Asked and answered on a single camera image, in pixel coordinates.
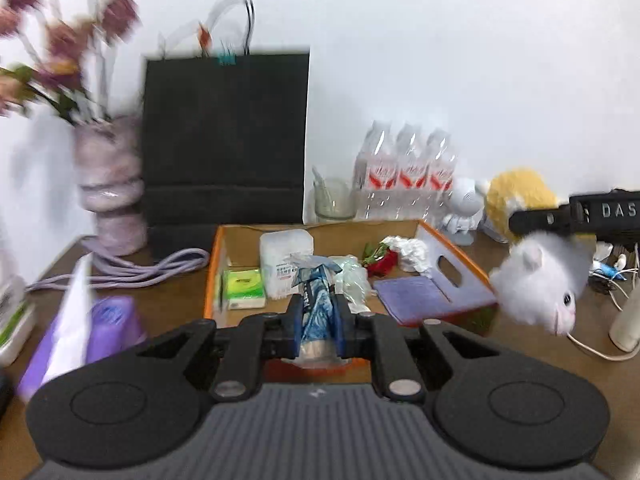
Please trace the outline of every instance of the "plush toy ear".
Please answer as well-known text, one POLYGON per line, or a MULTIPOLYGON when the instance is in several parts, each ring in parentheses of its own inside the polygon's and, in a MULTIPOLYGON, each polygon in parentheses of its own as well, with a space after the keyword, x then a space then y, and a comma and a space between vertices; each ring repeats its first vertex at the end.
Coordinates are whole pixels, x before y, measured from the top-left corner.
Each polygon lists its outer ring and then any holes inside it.
POLYGON ((537 270, 542 267, 542 249, 537 246, 527 247, 522 251, 522 260, 527 270, 537 270))

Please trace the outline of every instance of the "gray ribbed panel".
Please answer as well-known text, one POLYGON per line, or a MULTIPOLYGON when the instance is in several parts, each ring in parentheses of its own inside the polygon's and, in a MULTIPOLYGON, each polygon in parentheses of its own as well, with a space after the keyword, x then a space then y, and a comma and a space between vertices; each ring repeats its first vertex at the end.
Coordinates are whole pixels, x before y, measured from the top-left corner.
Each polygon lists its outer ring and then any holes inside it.
POLYGON ((534 474, 474 462, 443 442, 420 409, 380 399, 370 384, 265 384, 251 400, 216 406, 190 441, 153 463, 116 472, 46 463, 30 480, 530 478, 606 477, 587 464, 534 474))

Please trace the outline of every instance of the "white cylinder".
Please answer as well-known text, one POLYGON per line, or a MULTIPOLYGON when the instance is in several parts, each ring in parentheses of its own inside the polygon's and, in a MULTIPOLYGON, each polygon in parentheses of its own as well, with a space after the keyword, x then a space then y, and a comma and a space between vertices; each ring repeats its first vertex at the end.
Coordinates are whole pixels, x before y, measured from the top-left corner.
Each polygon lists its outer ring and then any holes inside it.
POLYGON ((609 337, 624 352, 631 352, 640 342, 640 286, 626 300, 609 330, 609 337))

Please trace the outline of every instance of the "white tissue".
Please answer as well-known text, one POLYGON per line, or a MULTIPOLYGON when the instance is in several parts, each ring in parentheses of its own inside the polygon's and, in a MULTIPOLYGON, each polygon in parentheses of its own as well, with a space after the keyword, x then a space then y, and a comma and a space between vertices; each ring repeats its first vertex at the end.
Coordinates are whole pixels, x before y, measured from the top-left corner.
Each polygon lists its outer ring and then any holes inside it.
POLYGON ((382 240, 393 252, 398 253, 398 266, 405 272, 420 272, 431 277, 429 249, 427 244, 418 238, 402 238, 388 236, 382 240))
POLYGON ((53 348, 42 384, 84 365, 94 304, 93 291, 88 283, 92 254, 78 260, 69 288, 62 298, 52 338, 53 348))

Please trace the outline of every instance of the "silver screw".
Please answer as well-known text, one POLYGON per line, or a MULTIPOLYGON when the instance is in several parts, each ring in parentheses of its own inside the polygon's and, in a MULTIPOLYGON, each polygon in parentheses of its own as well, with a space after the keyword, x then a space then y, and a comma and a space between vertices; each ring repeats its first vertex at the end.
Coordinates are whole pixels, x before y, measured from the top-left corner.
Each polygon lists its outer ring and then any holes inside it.
POLYGON ((219 397, 239 397, 244 394, 246 388, 239 381, 222 381, 216 386, 215 393, 219 397))
POLYGON ((398 379, 389 384, 389 391, 394 395, 402 397, 419 394, 421 389, 420 383, 412 381, 411 379, 398 379))

